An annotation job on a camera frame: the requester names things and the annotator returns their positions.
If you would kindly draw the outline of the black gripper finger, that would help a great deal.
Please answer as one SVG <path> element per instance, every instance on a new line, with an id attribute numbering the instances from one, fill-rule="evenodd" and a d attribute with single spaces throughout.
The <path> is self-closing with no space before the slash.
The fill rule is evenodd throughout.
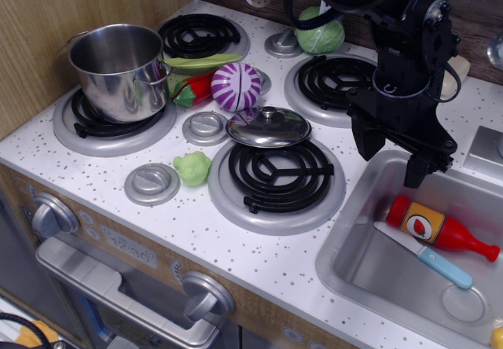
<path id="1" fill-rule="evenodd" d="M 385 135 L 363 116 L 352 116 L 351 129 L 358 152 L 364 160 L 371 160 L 384 147 Z"/>
<path id="2" fill-rule="evenodd" d="M 404 186 L 406 188 L 417 189 L 426 176 L 436 171 L 446 172 L 453 163 L 450 154 L 442 154 L 429 150 L 415 152 L 408 160 Z"/>

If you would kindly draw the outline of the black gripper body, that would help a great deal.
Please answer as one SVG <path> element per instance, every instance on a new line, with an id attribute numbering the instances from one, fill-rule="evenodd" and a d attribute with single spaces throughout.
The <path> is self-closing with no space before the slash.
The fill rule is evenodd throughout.
<path id="1" fill-rule="evenodd" d="M 349 90 L 347 99 L 351 118 L 363 116 L 382 131 L 386 140 L 411 154 L 429 150 L 452 156 L 457 150 L 457 143 L 439 122 L 438 103 L 425 94 L 389 97 L 377 89 L 358 88 Z"/>

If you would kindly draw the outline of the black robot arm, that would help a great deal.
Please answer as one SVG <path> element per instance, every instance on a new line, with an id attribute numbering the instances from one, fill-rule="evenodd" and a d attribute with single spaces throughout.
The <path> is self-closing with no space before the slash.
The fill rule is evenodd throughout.
<path id="1" fill-rule="evenodd" d="M 392 141 L 410 154 L 404 184 L 413 189 L 427 175 L 451 167 L 457 143 L 436 115 L 460 42 L 447 0 L 284 0 L 284 9 L 302 30 L 348 13 L 369 20 L 377 52 L 372 85 L 347 95 L 354 140 L 364 159 Z"/>

